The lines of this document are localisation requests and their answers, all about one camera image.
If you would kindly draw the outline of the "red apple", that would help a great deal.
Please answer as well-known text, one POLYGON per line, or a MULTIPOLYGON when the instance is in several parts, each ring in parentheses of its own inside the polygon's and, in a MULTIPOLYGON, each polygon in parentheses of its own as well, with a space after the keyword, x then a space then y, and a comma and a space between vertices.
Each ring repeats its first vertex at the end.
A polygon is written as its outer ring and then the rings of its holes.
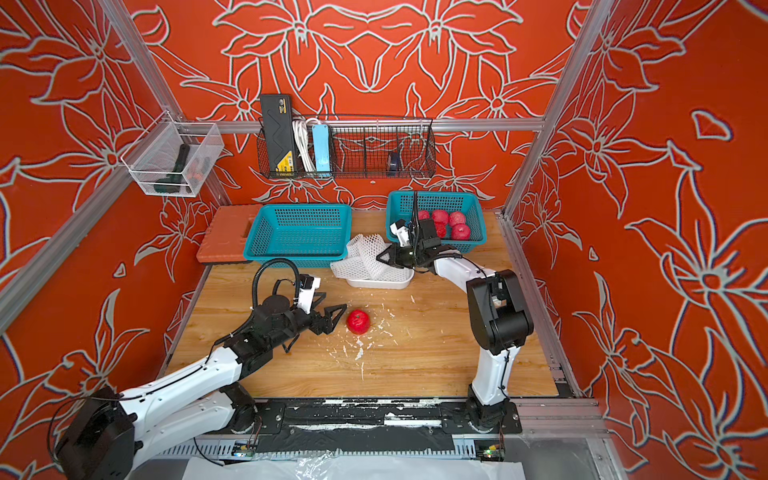
POLYGON ((455 211, 449 214, 449 225, 451 227, 462 224, 466 224, 466 216, 462 212, 455 211))
POLYGON ((471 239, 471 228, 467 224, 458 223, 451 227, 451 239, 468 241, 471 239))

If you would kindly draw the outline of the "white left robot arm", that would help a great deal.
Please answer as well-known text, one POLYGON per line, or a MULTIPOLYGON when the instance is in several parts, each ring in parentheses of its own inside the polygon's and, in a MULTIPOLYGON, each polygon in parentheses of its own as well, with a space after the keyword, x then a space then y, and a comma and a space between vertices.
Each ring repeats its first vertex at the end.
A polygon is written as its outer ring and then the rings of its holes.
POLYGON ((53 456, 69 479, 124 479, 156 455, 208 432, 255 434, 263 423, 242 380, 310 331, 329 335, 346 312, 323 307, 320 280, 299 275, 292 298, 254 298, 245 322, 197 362, 139 387, 91 395, 53 456))

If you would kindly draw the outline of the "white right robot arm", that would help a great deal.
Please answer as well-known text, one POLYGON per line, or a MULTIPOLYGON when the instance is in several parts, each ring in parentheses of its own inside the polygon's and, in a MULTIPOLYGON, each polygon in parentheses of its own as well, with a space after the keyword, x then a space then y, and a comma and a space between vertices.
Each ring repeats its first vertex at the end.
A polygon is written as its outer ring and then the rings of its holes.
POLYGON ((467 295, 470 327, 480 355, 468 389, 466 415, 478 432, 501 426, 510 402, 512 367, 534 331, 516 273, 482 267, 443 244, 430 219, 397 220, 389 230, 396 241, 376 256, 378 262, 432 273, 467 295))

